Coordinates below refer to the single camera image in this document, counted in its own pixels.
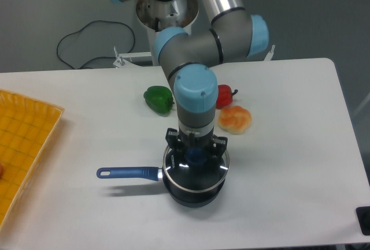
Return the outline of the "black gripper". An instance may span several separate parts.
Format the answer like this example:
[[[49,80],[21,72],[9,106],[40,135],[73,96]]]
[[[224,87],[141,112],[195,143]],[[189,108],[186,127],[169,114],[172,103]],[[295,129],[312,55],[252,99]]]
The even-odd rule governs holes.
[[[205,135],[191,135],[184,133],[181,129],[168,128],[165,139],[170,149],[183,153],[188,148],[209,148],[209,156],[212,162],[220,161],[227,150],[228,139],[226,137],[214,136],[214,128]]]

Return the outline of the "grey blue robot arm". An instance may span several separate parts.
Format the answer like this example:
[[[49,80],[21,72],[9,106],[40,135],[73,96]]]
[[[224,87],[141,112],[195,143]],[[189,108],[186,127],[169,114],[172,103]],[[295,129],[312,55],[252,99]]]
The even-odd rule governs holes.
[[[152,56],[176,100],[177,142],[168,140],[168,145],[198,162],[216,148],[213,129],[219,90],[211,67],[264,51],[269,43],[267,24],[261,16],[249,15],[242,0],[202,0],[211,27],[190,34],[188,0],[138,1],[149,4],[142,21],[152,21],[156,35]]]

